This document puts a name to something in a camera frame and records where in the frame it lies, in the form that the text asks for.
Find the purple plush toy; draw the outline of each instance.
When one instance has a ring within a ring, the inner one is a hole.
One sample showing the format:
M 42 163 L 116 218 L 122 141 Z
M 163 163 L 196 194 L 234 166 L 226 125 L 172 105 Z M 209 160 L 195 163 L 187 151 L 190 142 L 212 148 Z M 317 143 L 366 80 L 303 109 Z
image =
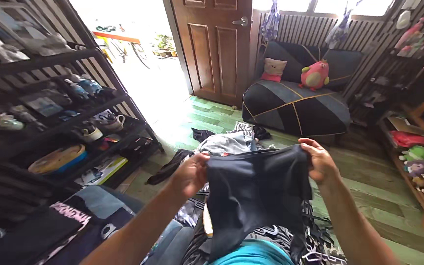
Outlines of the purple plush toy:
M 407 171 L 411 177 L 417 177 L 424 174 L 424 160 L 412 160 L 406 163 Z

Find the window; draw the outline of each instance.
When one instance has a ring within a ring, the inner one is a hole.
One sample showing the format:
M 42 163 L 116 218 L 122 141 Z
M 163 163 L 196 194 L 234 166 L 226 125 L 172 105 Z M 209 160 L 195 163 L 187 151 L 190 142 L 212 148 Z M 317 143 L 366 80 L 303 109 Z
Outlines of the window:
M 351 13 L 352 15 L 383 16 L 393 0 L 363 0 Z M 343 14 L 346 0 L 318 0 L 315 13 Z
M 310 0 L 278 0 L 278 8 L 283 11 L 307 12 Z M 253 0 L 253 8 L 270 10 L 272 0 Z
M 311 1 L 315 1 L 315 13 L 343 14 L 346 0 L 278 0 L 279 10 L 307 12 Z M 394 0 L 363 0 L 352 12 L 352 15 L 383 16 L 392 6 Z M 272 0 L 253 0 L 253 8 L 270 10 Z

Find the green vinyl floor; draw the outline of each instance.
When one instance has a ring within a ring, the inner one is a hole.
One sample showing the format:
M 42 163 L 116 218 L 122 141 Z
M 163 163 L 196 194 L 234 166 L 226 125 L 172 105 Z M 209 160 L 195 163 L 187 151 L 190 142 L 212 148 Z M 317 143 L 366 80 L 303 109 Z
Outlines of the green vinyl floor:
M 241 111 L 194 96 L 175 110 L 165 109 L 164 112 L 164 117 L 151 126 L 166 153 L 154 154 L 119 187 L 120 191 L 144 202 L 148 202 L 164 185 L 145 185 L 148 177 L 168 163 L 178 149 L 197 148 L 199 142 L 192 138 L 191 128 L 226 133 L 233 129 L 236 121 L 243 121 Z M 264 146 L 275 144 L 277 148 L 283 148 L 297 143 L 296 136 L 269 129 L 268 132 L 272 139 L 262 141 Z M 424 265 L 423 212 L 377 141 L 364 129 L 351 127 L 340 146 L 325 147 L 339 167 L 360 212 L 387 245 L 404 264 Z M 314 214 L 327 217 L 317 186 L 315 183 L 312 186 L 315 188 Z

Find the hand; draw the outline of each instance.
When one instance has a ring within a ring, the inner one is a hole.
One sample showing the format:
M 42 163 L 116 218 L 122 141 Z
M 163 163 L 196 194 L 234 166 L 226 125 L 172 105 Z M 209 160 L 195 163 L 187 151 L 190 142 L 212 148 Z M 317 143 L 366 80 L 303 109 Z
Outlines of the hand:
M 195 154 L 176 169 L 168 183 L 175 196 L 187 200 L 202 189 L 207 181 L 205 162 L 210 158 L 206 154 Z
M 312 165 L 309 168 L 309 175 L 317 184 L 339 175 L 338 167 L 330 154 L 319 143 L 309 138 L 300 138 L 299 143 L 302 149 L 311 155 Z

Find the pink bird plush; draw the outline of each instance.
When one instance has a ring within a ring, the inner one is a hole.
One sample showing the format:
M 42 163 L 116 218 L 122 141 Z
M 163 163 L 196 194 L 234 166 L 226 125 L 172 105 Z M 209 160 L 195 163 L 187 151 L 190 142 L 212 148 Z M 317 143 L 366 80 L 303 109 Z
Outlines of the pink bird plush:
M 302 84 L 300 87 L 306 86 L 312 91 L 321 88 L 324 84 L 328 84 L 330 78 L 328 78 L 327 61 L 321 60 L 320 62 L 304 67 L 302 69 L 301 81 Z
M 402 48 L 402 44 L 406 42 L 408 39 L 410 39 L 413 34 L 415 34 L 417 31 L 420 31 L 420 29 L 423 27 L 424 17 L 421 17 L 418 23 L 413 25 L 413 27 L 409 28 L 405 33 L 400 37 L 397 44 L 395 44 L 396 49 Z

